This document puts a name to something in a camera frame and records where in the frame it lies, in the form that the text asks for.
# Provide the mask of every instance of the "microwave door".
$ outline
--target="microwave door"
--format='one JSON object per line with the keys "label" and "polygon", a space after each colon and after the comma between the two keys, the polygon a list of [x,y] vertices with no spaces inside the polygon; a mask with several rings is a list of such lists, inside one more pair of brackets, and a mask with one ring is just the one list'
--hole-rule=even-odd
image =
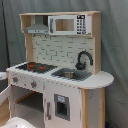
{"label": "microwave door", "polygon": [[77,34],[76,15],[49,16],[49,35]]}

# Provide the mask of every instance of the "countertop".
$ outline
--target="countertop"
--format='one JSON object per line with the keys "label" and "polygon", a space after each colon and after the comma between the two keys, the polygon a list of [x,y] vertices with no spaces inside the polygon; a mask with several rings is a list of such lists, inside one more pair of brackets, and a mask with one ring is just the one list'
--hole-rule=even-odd
{"label": "countertop", "polygon": [[43,78],[44,80],[51,80],[54,82],[56,81],[58,83],[63,83],[63,84],[69,85],[69,86],[83,88],[83,89],[97,89],[97,88],[107,87],[107,86],[111,85],[114,81],[114,77],[110,73],[107,73],[104,71],[100,71],[96,75],[91,75],[90,77],[88,77],[87,79],[85,79],[83,81],[73,81],[73,80],[68,80],[68,79],[64,79],[64,78],[58,78],[58,77],[51,76],[51,74],[53,72],[55,72],[61,68],[65,68],[62,66],[58,66],[57,68],[55,68],[45,74],[33,73],[33,72],[28,72],[28,71],[19,70],[19,69],[15,68],[15,67],[23,65],[25,63],[10,67],[7,69],[7,71],[28,74],[28,75]]}

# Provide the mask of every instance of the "knob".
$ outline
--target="knob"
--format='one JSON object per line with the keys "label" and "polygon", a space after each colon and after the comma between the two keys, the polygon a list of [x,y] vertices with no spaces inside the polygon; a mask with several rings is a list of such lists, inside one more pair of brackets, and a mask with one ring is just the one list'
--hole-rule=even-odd
{"label": "knob", "polygon": [[33,82],[31,83],[31,86],[32,86],[32,88],[36,88],[37,83],[36,83],[35,81],[33,81]]}
{"label": "knob", "polygon": [[13,78],[13,82],[14,82],[14,83],[17,83],[17,82],[18,82],[18,78],[17,78],[17,77],[14,77],[14,78]]}

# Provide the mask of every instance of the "cabinet handle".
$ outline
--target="cabinet handle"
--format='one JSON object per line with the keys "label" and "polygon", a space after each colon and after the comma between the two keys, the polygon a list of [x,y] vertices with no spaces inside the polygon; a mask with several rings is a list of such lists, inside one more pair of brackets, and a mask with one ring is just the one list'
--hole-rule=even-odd
{"label": "cabinet handle", "polygon": [[50,102],[47,103],[47,117],[48,120],[51,120],[51,115],[49,114]]}
{"label": "cabinet handle", "polygon": [[50,32],[51,32],[51,33],[53,33],[52,23],[53,23],[53,19],[50,19]]}

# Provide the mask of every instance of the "toy stove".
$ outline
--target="toy stove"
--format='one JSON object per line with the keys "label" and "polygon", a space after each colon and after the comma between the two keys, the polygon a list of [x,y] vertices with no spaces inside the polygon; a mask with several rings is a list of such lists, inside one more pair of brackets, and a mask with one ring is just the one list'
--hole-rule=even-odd
{"label": "toy stove", "polygon": [[54,68],[57,68],[57,66],[53,65],[47,65],[47,64],[41,64],[41,63],[35,63],[35,62],[29,62],[27,64],[21,65],[16,67],[20,70],[27,70],[30,72],[37,72],[37,73],[46,73]]}
{"label": "toy stove", "polygon": [[16,66],[13,71],[9,72],[10,84],[42,93],[44,79],[38,77],[37,73],[45,74],[55,68],[57,66],[35,62]]}

